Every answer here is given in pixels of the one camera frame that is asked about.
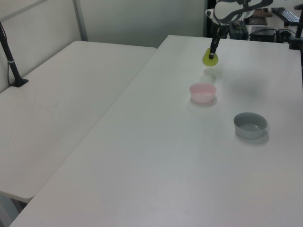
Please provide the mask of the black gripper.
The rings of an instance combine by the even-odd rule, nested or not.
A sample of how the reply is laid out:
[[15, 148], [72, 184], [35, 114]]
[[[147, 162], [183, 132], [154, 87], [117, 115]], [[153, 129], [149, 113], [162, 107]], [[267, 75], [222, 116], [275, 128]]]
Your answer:
[[220, 41], [220, 39], [227, 38], [228, 30], [229, 30], [229, 24], [220, 25], [215, 22], [212, 22], [212, 25], [211, 25], [212, 42], [210, 45], [209, 59], [214, 59], [214, 56], [216, 54], [216, 49], [219, 45], [219, 41]]

